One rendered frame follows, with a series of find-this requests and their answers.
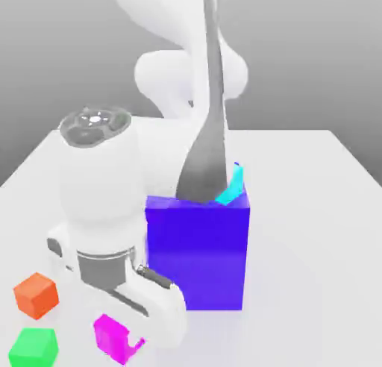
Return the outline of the small magenta cube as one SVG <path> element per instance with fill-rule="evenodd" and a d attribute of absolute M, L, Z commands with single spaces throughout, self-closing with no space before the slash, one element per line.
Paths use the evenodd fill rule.
<path fill-rule="evenodd" d="M 146 343 L 143 337 L 131 342 L 129 329 L 107 314 L 99 316 L 94 321 L 93 328 L 97 347 L 121 366 L 125 366 Z"/>

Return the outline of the large blue box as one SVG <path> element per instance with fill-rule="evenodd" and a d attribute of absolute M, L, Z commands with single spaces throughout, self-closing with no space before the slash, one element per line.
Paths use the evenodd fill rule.
<path fill-rule="evenodd" d="M 150 196 L 148 264 L 182 290 L 188 310 L 242 309 L 250 203 L 230 204 Z"/>

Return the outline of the small orange cube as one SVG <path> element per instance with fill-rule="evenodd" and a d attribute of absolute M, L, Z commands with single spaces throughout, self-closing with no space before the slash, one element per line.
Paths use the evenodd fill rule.
<path fill-rule="evenodd" d="M 35 272 L 13 288 L 17 307 L 38 320 L 59 304 L 56 283 Z"/>

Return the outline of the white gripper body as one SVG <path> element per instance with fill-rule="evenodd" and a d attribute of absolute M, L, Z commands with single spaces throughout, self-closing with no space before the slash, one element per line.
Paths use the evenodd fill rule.
<path fill-rule="evenodd" d="M 187 311 L 180 288 L 162 287 L 139 275 L 113 291 L 90 288 L 95 309 L 124 325 L 135 338 L 156 348 L 178 347 L 187 332 Z"/>

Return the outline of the small cyan cube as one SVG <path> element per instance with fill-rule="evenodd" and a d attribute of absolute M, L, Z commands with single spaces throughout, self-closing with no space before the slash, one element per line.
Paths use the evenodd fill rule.
<path fill-rule="evenodd" d="M 228 187 L 215 198 L 215 202 L 223 205 L 228 205 L 239 195 L 241 195 L 243 190 L 244 168 L 238 164 L 238 162 L 235 162 L 231 182 L 229 183 Z"/>

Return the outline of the small green cube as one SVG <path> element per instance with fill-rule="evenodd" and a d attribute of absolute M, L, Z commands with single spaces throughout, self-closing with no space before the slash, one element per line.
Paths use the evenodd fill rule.
<path fill-rule="evenodd" d="M 58 355 L 54 329 L 25 327 L 8 353 L 11 367 L 53 367 Z"/>

